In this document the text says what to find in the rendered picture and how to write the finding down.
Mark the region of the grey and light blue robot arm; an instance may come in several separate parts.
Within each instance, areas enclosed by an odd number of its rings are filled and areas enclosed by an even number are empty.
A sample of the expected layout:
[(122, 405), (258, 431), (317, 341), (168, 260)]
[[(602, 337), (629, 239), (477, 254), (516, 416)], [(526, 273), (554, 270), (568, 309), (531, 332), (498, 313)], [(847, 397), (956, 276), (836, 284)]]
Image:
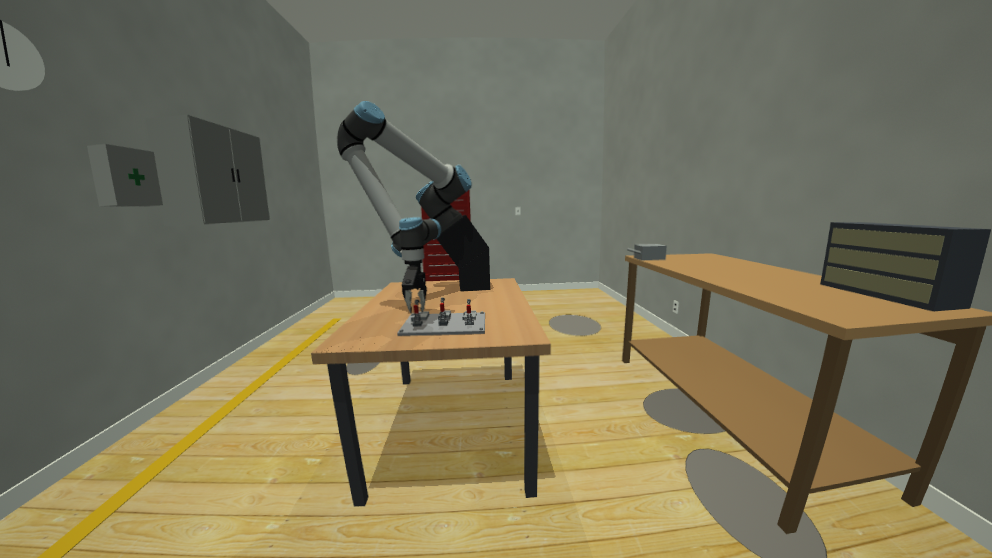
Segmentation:
[[(455, 169), (444, 165), (386, 122), (382, 110), (369, 101), (360, 102), (342, 123), (337, 135), (339, 153), (350, 164), (390, 234), (393, 252), (405, 261), (424, 259), (424, 245), (462, 218), (451, 203), (472, 187), (469, 175), (460, 165)], [(423, 225), (420, 217), (400, 216), (365, 154), (363, 141), (367, 137), (432, 180), (416, 194), (418, 203), (431, 218), (423, 220)]]

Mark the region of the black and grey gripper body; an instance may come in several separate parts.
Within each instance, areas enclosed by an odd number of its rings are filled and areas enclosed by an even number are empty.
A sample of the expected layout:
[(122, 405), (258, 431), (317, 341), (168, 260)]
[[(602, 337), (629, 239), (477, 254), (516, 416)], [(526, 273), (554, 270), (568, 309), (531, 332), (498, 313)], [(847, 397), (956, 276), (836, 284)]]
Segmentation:
[[(425, 282), (425, 285), (426, 285), (426, 278), (424, 277), (425, 276), (425, 272), (421, 272), (422, 259), (419, 260), (419, 261), (405, 261), (404, 260), (404, 262), (405, 262), (405, 264), (409, 264), (409, 266), (419, 267), (419, 273), (418, 273), (417, 280), (416, 280), (416, 283), (415, 283), (415, 289), (419, 290), (419, 288), (422, 286), (422, 282), (423, 281)], [(412, 264), (412, 263), (416, 263), (416, 264)], [(417, 263), (419, 263), (419, 264), (417, 264)], [(423, 280), (423, 278), (424, 278), (424, 280)]]

